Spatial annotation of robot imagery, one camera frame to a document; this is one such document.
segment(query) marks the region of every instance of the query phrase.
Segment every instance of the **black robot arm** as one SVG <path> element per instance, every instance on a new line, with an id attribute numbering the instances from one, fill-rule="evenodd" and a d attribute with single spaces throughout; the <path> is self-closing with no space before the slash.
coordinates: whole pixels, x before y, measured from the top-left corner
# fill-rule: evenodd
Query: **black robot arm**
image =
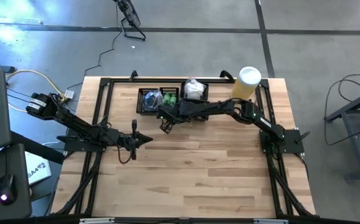
<path id="1" fill-rule="evenodd" d="M 254 124 L 267 133 L 272 141 L 284 140 L 284 128 L 279 124 L 272 124 L 259 112 L 251 101 L 238 98 L 209 103 L 206 101 L 181 99 L 174 107 L 159 106 L 158 119 L 163 121 L 161 129 L 169 133 L 172 126 L 190 121 L 198 116 L 227 114 L 243 124 Z"/>
<path id="2" fill-rule="evenodd" d="M 60 103 L 61 97 L 59 95 L 51 93 L 47 96 L 34 93 L 31 102 L 26 107 L 26 111 L 28 114 L 42 120 L 54 120 L 77 133 L 75 136 L 58 136 L 57 138 L 63 142 L 77 142 L 102 147 L 124 147 L 131 152 L 132 159 L 136 159 L 136 148 L 153 140 L 136 131 L 136 120 L 132 122 L 133 132 L 124 134 L 117 129 L 111 128 L 111 124 L 107 122 L 106 117 L 100 123 L 91 125 L 72 114 Z"/>

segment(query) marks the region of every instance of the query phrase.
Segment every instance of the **concrete floor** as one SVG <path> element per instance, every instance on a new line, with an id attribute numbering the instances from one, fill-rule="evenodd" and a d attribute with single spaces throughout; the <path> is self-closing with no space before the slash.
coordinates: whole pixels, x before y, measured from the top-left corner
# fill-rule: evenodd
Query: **concrete floor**
<path id="1" fill-rule="evenodd" d="M 142 27 L 258 29 L 253 0 L 134 0 Z M 360 30 L 360 0 L 261 0 L 266 28 Z M 38 1 L 0 0 L 0 22 L 66 26 L 115 27 L 111 0 Z M 0 64 L 44 72 L 61 89 L 82 81 L 83 72 L 108 50 L 116 32 L 49 32 L 0 30 Z M 260 34 L 146 33 L 147 41 L 124 38 L 115 51 L 102 57 L 102 66 L 87 75 L 233 75 L 244 66 L 268 77 Z M 275 76 L 285 78 L 295 122 L 311 131 L 304 140 L 310 187 L 317 214 L 326 218 L 360 221 L 360 180 L 346 183 L 345 174 L 357 170 L 350 143 L 329 147 L 323 137 L 324 103 L 333 82 L 360 73 L 360 35 L 268 35 Z M 54 91 L 41 77 L 20 74 L 12 88 L 26 94 Z M 356 85 L 344 84 L 349 98 L 360 95 Z M 10 99 L 12 104 L 25 104 Z M 334 90 L 329 113 L 346 104 Z M 11 127 L 38 142 L 56 141 L 65 128 L 10 110 Z M 330 142 L 345 137 L 344 126 L 328 126 Z M 34 205 L 43 214 L 45 204 Z"/>

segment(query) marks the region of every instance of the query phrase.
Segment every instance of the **wooden tabletop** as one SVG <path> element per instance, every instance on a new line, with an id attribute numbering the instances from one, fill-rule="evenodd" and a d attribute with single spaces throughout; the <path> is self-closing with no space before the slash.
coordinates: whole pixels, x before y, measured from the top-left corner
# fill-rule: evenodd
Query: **wooden tabletop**
<path id="1" fill-rule="evenodd" d="M 101 77 L 85 77 L 77 116 L 91 123 Z M 295 127 L 284 79 L 269 79 L 277 123 Z M 131 120 L 154 141 L 137 151 L 137 160 L 121 165 L 116 148 L 103 154 L 93 216 L 109 217 L 226 217 L 275 216 L 267 161 L 261 152 L 258 128 L 230 116 L 210 116 L 206 122 L 177 124 L 164 134 L 161 121 L 136 113 L 138 88 L 176 86 L 172 83 L 116 83 L 109 114 L 113 128 L 131 132 Z M 231 84 L 210 84 L 209 101 L 229 98 Z M 104 92 L 100 119 L 105 107 Z M 122 149 L 122 158 L 128 153 Z M 52 211 L 62 208 L 79 185 L 85 153 L 64 161 Z M 303 163 L 284 154 L 288 183 L 300 202 L 315 213 Z M 87 204 L 86 189 L 83 209 Z M 281 190 L 280 200 L 285 212 Z"/>

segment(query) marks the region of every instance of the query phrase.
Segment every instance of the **white paper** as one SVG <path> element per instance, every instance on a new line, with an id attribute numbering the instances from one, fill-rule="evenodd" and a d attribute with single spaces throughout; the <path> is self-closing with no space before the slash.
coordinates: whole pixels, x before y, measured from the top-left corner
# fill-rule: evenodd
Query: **white paper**
<path id="1" fill-rule="evenodd" d="M 35 154 L 25 152 L 29 185 L 51 176 L 50 163 Z"/>

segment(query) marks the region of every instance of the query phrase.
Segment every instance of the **white container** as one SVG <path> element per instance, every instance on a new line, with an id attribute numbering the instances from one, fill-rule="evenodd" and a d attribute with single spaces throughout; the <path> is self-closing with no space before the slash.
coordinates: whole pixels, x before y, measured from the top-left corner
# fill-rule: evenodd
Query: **white container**
<path id="1" fill-rule="evenodd" d="M 231 91 L 231 98 L 248 100 L 262 79 L 259 70 L 253 67 L 241 69 Z"/>

